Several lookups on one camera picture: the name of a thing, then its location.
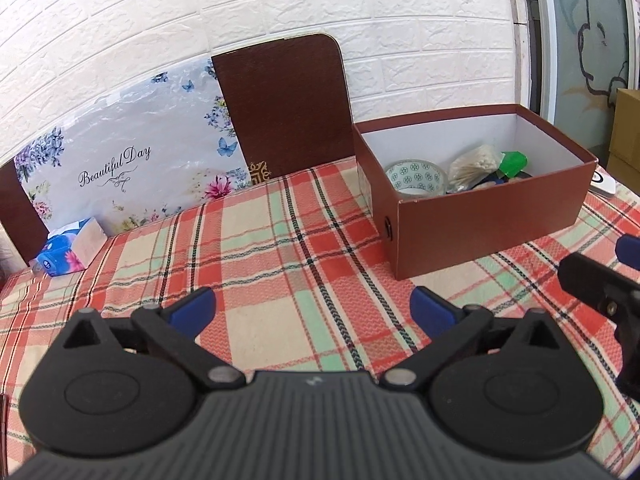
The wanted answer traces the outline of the stacked brown cardboard boxes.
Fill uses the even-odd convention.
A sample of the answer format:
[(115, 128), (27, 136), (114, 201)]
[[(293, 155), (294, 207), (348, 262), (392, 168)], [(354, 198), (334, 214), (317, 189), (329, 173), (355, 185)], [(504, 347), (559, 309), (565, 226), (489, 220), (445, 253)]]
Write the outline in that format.
[(639, 91), (618, 90), (606, 169), (634, 190), (639, 188), (639, 112)]

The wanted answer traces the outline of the green small packet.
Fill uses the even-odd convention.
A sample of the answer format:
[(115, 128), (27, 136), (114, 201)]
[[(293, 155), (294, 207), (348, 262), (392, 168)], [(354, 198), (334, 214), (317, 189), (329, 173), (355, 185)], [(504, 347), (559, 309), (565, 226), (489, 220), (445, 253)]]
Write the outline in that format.
[(514, 177), (518, 172), (523, 171), (528, 164), (525, 154), (518, 151), (503, 152), (502, 159), (498, 166), (500, 174)]

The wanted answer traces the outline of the glass door with cartoon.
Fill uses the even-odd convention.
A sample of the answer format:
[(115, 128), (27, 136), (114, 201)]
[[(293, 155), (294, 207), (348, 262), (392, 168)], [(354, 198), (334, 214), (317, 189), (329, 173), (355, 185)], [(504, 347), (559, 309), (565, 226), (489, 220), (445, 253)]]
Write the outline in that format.
[(526, 0), (529, 107), (600, 158), (616, 92), (636, 82), (630, 0)]

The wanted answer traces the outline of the black round tin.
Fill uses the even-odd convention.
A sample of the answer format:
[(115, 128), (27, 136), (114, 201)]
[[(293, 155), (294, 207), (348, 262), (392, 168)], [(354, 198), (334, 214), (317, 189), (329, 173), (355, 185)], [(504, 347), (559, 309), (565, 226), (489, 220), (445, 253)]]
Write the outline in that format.
[(506, 184), (509, 182), (521, 181), (530, 178), (530, 174), (525, 171), (518, 172), (514, 177), (508, 177), (506, 174), (500, 174), (499, 171), (493, 172), (492, 174), (488, 174), (486, 178), (480, 181), (480, 183), (476, 186), (478, 190), (482, 188), (493, 188), (497, 185)]

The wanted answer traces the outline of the maroon open storage box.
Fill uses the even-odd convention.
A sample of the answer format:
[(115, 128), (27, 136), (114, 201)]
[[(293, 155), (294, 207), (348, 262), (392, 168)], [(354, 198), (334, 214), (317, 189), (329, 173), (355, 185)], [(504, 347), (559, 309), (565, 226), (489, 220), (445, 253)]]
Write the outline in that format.
[[(352, 128), (361, 189), (395, 278), (414, 278), (572, 226), (597, 159), (518, 104), (432, 110)], [(385, 170), (425, 160), (442, 169), (477, 146), (521, 152), (524, 180), (435, 197), (402, 195)]]

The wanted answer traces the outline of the bag of cotton swabs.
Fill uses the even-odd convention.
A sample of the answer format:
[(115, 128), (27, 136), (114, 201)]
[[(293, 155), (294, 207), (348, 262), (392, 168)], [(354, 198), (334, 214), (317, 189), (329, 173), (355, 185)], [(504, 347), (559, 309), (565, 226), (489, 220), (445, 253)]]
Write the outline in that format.
[(447, 191), (469, 191), (484, 177), (497, 171), (502, 160), (503, 154), (489, 144), (483, 144), (464, 153), (449, 166)]

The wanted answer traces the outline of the floral white headboard panel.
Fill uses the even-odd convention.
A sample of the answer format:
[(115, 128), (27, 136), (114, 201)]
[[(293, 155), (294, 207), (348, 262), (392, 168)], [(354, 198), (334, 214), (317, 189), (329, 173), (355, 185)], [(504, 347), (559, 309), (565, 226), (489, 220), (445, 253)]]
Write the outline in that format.
[(214, 62), (191, 58), (68, 114), (2, 167), (2, 263), (25, 269), (88, 218), (114, 235), (249, 186)]

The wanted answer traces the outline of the blue tissue pack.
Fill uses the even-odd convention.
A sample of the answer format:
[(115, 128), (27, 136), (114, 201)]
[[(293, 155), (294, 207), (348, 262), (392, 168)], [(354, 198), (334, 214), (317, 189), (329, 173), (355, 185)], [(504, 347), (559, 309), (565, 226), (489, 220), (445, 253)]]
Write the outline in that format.
[(52, 278), (85, 271), (106, 241), (96, 218), (76, 221), (52, 232), (36, 261)]

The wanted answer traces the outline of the clear packing tape roll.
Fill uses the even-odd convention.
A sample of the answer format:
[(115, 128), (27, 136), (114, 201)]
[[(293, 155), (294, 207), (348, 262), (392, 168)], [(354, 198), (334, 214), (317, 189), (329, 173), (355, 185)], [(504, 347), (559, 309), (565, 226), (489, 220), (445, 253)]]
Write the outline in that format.
[(396, 192), (401, 195), (435, 197), (446, 194), (448, 178), (439, 166), (421, 159), (393, 162), (385, 174)]

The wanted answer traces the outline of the maroon box lid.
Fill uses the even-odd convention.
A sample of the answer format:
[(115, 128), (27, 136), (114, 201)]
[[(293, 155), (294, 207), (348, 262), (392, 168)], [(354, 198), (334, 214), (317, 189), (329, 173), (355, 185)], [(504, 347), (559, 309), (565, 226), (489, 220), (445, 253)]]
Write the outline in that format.
[(254, 184), (354, 154), (343, 58), (325, 34), (213, 57)]

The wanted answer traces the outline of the red plaid bed sheet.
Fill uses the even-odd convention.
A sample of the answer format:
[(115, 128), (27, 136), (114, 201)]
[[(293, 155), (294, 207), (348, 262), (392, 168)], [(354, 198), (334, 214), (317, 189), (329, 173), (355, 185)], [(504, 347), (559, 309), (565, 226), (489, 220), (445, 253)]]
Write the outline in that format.
[(379, 373), (426, 344), (409, 314), (410, 292), (423, 285), (498, 315), (551, 313), (602, 392), (591, 453), (623, 474), (639, 461), (639, 408), (615, 385), (620, 347), (606, 318), (562, 292), (556, 267), (571, 252), (617, 266), (616, 240), (638, 231), (638, 196), (619, 186), (612, 197), (589, 194), (566, 230), (398, 281), (346, 159), (173, 217), (153, 214), (109, 240), (84, 272), (11, 276), (1, 293), (1, 390), (18, 400), (75, 311), (126, 315), (202, 286), (216, 292), (217, 313), (200, 343), (242, 370)]

